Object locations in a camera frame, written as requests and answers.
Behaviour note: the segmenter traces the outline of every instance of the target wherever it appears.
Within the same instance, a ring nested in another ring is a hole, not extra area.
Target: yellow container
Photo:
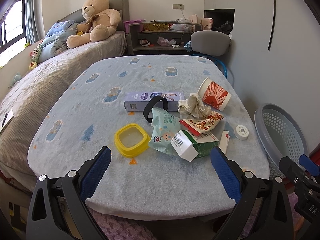
[[[115,133],[115,145],[127,158],[133,158],[149,148],[150,136],[136,123],[129,123]]]

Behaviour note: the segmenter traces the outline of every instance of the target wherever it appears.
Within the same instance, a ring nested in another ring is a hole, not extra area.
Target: white cup
[[[144,45],[144,44],[148,44],[148,40],[146,39],[140,40],[140,45]]]
[[[198,95],[206,104],[220,111],[223,111],[231,98],[231,94],[228,91],[210,78],[206,78],[202,82]]]

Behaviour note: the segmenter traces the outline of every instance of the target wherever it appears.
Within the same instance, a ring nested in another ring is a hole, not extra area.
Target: crumpled tissue
[[[178,112],[180,114],[191,114],[195,118],[203,119],[211,112],[210,106],[205,106],[200,96],[191,93],[189,99],[179,100]]]

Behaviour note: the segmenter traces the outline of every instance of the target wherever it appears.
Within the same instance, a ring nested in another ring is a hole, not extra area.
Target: green plush toy
[[[22,79],[22,76],[20,75],[20,73],[18,72],[17,74],[14,75],[12,81],[11,81],[11,84],[10,84],[10,87],[9,88],[12,88],[13,85],[15,83],[17,83],[18,81],[20,81]]]
[[[33,70],[34,68],[37,67],[38,65],[38,59],[39,59],[39,56],[41,54],[41,43],[38,44],[38,46],[33,50],[32,52],[32,57],[31,57],[31,63],[29,65],[29,70]]]
[[[41,43],[39,43],[38,46],[33,50],[33,55],[32,55],[31,61],[38,63],[38,59],[41,54],[40,46],[41,46]]]

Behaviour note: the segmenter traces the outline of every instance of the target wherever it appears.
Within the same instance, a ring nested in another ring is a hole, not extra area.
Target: table
[[[187,96],[197,92],[206,77],[232,95],[223,111],[225,118],[213,134],[220,138],[223,130],[229,130],[227,157],[258,178],[268,179],[266,154],[230,83],[210,60],[183,55],[128,56],[94,63],[41,124],[28,152],[31,169],[37,176],[62,177],[106,145],[112,160],[93,197],[86,201],[92,209],[137,220],[188,218],[232,209],[235,202],[228,198],[208,156],[188,162],[149,148],[128,159],[114,144],[115,132],[131,122],[152,134],[142,112],[124,109],[127,92],[182,91]],[[249,130],[245,141],[233,133],[238,124]]]

